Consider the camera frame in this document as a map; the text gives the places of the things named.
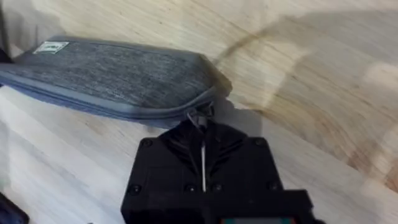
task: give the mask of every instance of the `wooden table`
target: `wooden table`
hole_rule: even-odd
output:
[[[2,5],[14,55],[55,34],[207,55],[233,84],[223,121],[268,139],[285,186],[307,189],[318,218],[398,222],[396,0]],[[162,131],[2,88],[0,190],[32,223],[123,223],[137,144]]]

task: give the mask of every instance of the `zipper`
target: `zipper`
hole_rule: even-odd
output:
[[[104,114],[117,116],[117,117],[120,117],[122,119],[123,118],[124,119],[135,119],[135,120],[138,120],[138,121],[139,120],[151,120],[151,119],[176,119],[176,118],[186,117],[186,113],[190,109],[190,108],[184,108],[182,110],[174,111],[173,113],[169,113],[169,114],[166,114],[166,115],[157,114],[157,115],[149,115],[149,116],[148,115],[147,116],[139,116],[138,114],[136,114],[136,115],[131,114],[131,115],[126,116],[126,114],[124,114],[124,113],[120,113],[120,112],[113,111],[113,110],[108,110],[108,109],[102,108],[100,106],[93,105],[91,103],[86,103],[84,101],[80,101],[80,100],[77,100],[77,99],[74,99],[74,98],[69,98],[67,96],[57,95],[56,93],[49,92],[47,90],[35,89],[35,88],[30,87],[30,86],[24,86],[24,85],[21,85],[20,83],[17,83],[17,82],[12,81],[12,80],[8,80],[6,78],[2,78],[0,83],[5,84],[5,85],[9,85],[10,87],[14,86],[14,87],[22,89],[22,90],[27,90],[27,91],[30,91],[32,93],[36,93],[38,95],[44,95],[44,96],[46,96],[48,98],[58,100],[59,102],[64,101],[64,102],[67,102],[67,103],[69,103],[71,105],[77,105],[77,106],[82,107],[82,108],[89,108],[89,109],[97,110],[97,111],[102,112]],[[210,97],[204,98],[203,100],[201,100],[197,104],[192,105],[191,108],[197,108],[197,107],[200,107],[202,105],[206,105],[209,102],[211,102]]]

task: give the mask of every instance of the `heathered gray fabric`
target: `heathered gray fabric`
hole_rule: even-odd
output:
[[[201,55],[141,45],[70,41],[57,54],[27,52],[7,73],[141,108],[174,108],[214,85]]]

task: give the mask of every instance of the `wood grain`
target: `wood grain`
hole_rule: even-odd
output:
[[[3,0],[13,56],[56,34],[208,56],[219,119],[266,137],[328,223],[398,219],[398,2]],[[227,108],[236,109],[226,112]],[[0,89],[0,190],[32,223],[122,223],[139,140],[163,130]]]

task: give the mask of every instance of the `fabric label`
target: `fabric label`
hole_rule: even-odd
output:
[[[68,44],[69,42],[46,41],[39,48],[37,48],[33,54],[56,54]]]

